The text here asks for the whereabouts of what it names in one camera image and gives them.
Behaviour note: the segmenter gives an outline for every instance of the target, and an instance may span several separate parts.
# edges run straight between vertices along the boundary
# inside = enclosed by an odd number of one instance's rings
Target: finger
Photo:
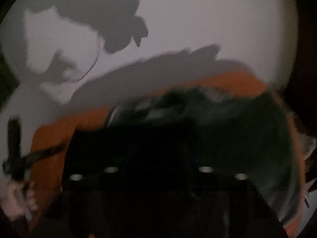
[[[37,211],[37,210],[39,209],[39,207],[38,207],[37,204],[35,204],[35,205],[32,205],[32,206],[29,206],[29,209],[30,209],[31,211]]]
[[[26,199],[31,199],[33,198],[35,195],[35,191],[28,189],[28,191],[26,192]]]
[[[7,184],[7,194],[8,195],[15,195],[17,191],[22,190],[25,183],[23,182],[16,182],[16,181],[10,181]]]
[[[35,199],[27,200],[28,208],[32,211],[36,211],[38,209],[38,205]]]
[[[35,199],[28,199],[26,201],[26,203],[29,205],[29,206],[33,206],[33,205],[36,205],[36,200]]]

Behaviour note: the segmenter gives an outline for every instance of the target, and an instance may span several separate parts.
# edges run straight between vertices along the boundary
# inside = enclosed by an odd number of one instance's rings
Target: black object
[[[190,119],[75,131],[47,217],[80,238],[287,237],[248,180],[198,171],[198,152]]]
[[[31,168],[34,162],[50,157],[65,149],[65,144],[60,144],[21,157],[20,142],[20,122],[18,118],[12,118],[8,122],[8,159],[2,163],[2,168],[4,174],[11,175],[12,179],[16,181],[24,179],[25,171]]]

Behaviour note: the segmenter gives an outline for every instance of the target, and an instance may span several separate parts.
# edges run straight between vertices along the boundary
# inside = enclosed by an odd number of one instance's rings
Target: dark green object
[[[220,175],[247,175],[279,220],[291,220],[300,204],[298,164],[285,113],[269,93],[232,98],[214,89],[176,89],[119,104],[107,126],[185,119],[195,122],[201,166]]]

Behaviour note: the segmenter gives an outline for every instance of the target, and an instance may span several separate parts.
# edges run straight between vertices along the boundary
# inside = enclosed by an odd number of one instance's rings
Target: hand
[[[6,197],[1,201],[1,208],[10,221],[15,221],[25,214],[27,207],[31,211],[36,211],[38,206],[34,199],[33,183],[29,185],[25,200],[21,201],[18,192],[22,192],[25,183],[10,181],[6,187]]]

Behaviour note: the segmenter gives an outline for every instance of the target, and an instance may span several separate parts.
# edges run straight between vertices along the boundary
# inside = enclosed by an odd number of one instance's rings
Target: white wall
[[[32,137],[36,129],[57,118],[57,105],[39,90],[22,83],[16,89],[6,107],[0,113],[0,162],[7,158],[7,122],[10,117],[19,115],[22,124],[21,150],[30,151]],[[0,171],[0,194],[6,179]]]
[[[109,42],[102,35],[98,39],[98,34],[112,15],[96,0],[78,1],[17,0],[0,28],[6,58],[24,78],[22,69],[43,73],[57,51],[74,65],[73,70],[64,72],[74,79],[99,56],[91,72],[78,83],[39,83],[60,104],[67,104],[88,81],[133,61],[214,43],[221,47],[219,59],[241,61],[277,88],[284,87],[289,79],[297,42],[294,0],[139,0],[135,15],[144,19],[148,37],[142,39],[140,47],[131,42],[114,54],[105,49],[98,52]],[[118,8],[124,11],[127,6]],[[100,24],[92,24],[92,18],[100,19]],[[187,78],[190,74],[183,72]]]

